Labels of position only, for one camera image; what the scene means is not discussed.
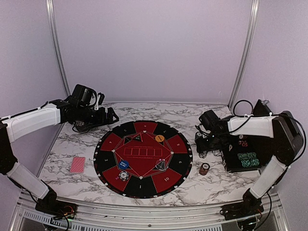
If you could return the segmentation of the white blue chip stack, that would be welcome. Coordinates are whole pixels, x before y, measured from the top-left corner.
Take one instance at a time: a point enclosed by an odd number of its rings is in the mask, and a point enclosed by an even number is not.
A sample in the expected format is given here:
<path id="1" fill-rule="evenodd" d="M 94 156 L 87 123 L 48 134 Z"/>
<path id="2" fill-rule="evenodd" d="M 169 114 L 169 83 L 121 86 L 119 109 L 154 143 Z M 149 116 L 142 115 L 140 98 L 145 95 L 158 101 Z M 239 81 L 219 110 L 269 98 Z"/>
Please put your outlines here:
<path id="1" fill-rule="evenodd" d="M 208 151 L 201 152 L 201 153 L 199 153 L 199 157 L 204 159 L 204 158 L 207 157 L 207 153 L 208 153 Z"/>

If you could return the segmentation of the red brown chip stack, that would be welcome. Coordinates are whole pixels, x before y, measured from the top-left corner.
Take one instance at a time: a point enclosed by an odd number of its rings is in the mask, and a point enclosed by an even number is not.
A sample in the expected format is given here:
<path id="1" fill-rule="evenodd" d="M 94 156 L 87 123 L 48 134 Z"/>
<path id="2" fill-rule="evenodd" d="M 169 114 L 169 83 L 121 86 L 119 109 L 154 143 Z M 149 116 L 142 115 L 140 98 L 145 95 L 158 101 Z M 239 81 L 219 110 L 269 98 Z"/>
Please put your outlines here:
<path id="1" fill-rule="evenodd" d="M 202 176 L 205 176 L 210 169 L 210 165 L 208 163 L 202 163 L 202 165 L 199 168 L 199 174 Z"/>

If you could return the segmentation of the orange big blind button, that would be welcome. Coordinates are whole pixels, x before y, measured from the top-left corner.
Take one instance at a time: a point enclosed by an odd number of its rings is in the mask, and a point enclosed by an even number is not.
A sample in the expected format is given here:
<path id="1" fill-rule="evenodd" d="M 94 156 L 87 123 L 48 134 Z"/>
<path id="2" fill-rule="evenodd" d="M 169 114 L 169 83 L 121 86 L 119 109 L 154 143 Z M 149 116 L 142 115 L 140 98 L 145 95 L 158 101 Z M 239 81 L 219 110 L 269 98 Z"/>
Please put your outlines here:
<path id="1" fill-rule="evenodd" d="M 165 140 L 165 137 L 163 135 L 156 135 L 155 140 L 157 142 L 163 142 Z"/>

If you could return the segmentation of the blue small blind button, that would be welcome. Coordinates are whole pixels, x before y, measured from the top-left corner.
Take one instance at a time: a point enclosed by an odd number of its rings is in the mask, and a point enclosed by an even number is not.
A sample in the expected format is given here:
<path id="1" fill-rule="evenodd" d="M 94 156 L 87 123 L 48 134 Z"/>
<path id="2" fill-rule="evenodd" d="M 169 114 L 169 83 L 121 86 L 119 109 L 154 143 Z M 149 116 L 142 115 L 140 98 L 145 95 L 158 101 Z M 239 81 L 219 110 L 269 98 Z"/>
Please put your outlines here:
<path id="1" fill-rule="evenodd" d="M 130 169 L 130 165 L 129 162 L 126 160 L 121 160 L 118 164 L 119 169 L 121 170 L 126 170 L 126 169 Z"/>

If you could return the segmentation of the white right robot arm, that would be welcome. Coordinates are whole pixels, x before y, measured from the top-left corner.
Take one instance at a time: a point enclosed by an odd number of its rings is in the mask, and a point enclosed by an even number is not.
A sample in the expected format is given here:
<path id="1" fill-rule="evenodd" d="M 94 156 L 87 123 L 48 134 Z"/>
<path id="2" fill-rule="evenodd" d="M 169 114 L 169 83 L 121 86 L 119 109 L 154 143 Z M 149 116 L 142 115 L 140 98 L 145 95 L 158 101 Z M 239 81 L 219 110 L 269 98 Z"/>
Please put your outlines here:
<path id="1" fill-rule="evenodd" d="M 195 135 L 199 154 L 235 147 L 234 138 L 247 137 L 253 150 L 266 159 L 266 167 L 248 190 L 255 199 L 261 198 L 283 177 L 291 164 L 305 152 L 307 136 L 301 123 L 291 112 L 268 115 L 230 115 L 219 118 L 213 110 L 199 118 L 204 130 Z"/>

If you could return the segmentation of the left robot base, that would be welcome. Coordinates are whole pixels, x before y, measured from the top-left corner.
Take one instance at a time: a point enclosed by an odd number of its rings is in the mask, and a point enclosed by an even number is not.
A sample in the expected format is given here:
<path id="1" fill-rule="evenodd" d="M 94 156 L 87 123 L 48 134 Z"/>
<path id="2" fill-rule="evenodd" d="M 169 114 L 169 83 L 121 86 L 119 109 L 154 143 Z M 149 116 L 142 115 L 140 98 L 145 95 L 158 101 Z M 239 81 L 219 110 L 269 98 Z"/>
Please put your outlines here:
<path id="1" fill-rule="evenodd" d="M 77 205 L 74 203 L 59 201 L 56 198 L 49 197 L 38 199 L 35 209 L 37 211 L 54 215 L 55 219 L 74 218 Z"/>

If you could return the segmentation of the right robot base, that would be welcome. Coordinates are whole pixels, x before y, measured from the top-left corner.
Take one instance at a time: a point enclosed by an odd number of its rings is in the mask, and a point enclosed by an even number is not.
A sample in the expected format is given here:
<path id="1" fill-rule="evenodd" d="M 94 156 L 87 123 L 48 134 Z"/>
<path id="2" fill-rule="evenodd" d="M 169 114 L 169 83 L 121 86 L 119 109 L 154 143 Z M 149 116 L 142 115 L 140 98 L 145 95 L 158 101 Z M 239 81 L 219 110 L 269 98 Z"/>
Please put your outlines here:
<path id="1" fill-rule="evenodd" d="M 225 220 L 232 220 L 238 218 L 245 218 L 256 214 L 262 214 L 264 208 L 260 200 L 252 201 L 250 199 L 242 202 L 223 205 L 220 214 L 224 216 Z"/>

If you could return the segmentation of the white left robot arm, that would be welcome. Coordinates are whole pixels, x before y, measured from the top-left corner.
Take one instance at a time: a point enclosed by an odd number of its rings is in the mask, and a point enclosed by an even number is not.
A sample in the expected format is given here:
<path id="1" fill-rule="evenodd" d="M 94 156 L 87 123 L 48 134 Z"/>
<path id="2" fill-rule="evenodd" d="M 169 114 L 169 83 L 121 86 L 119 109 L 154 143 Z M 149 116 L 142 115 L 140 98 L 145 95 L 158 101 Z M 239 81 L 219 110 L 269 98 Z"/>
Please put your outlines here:
<path id="1" fill-rule="evenodd" d="M 61 204 L 53 198 L 56 193 L 18 160 L 14 143 L 26 141 L 27 136 L 36 138 L 42 131 L 65 123 L 71 124 L 77 133 L 87 133 L 118 122 L 114 109 L 102 106 L 104 98 L 103 93 L 77 84 L 66 99 L 47 101 L 42 106 L 1 118 L 0 173 L 42 200 L 41 205 L 50 214 L 57 214 Z"/>

